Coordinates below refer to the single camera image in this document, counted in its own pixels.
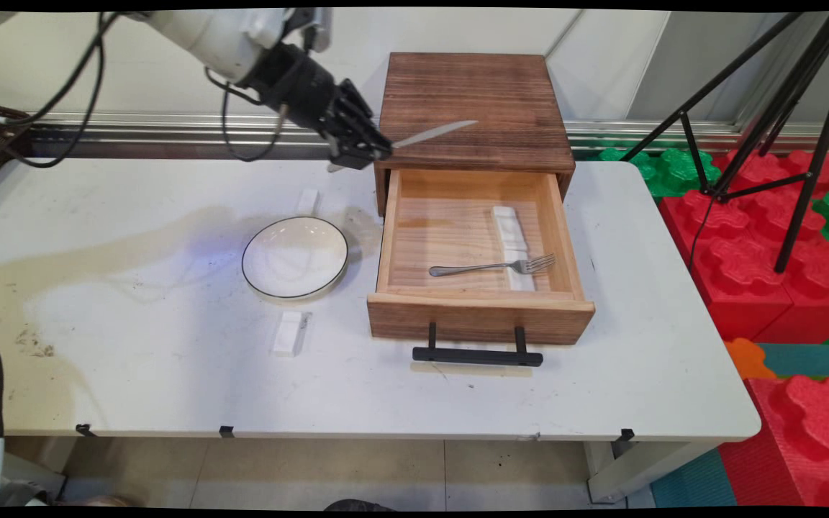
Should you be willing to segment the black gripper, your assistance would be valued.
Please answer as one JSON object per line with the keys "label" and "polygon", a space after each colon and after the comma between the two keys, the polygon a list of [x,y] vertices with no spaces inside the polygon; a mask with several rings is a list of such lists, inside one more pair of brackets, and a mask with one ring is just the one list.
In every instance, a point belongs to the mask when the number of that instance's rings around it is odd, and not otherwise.
{"label": "black gripper", "polygon": [[[373,112],[350,79],[336,83],[332,74],[294,44],[277,44],[245,76],[262,105],[297,127],[318,132],[328,144],[335,168],[362,170],[392,154],[392,141],[373,122]],[[335,103],[341,99],[341,119]]]}

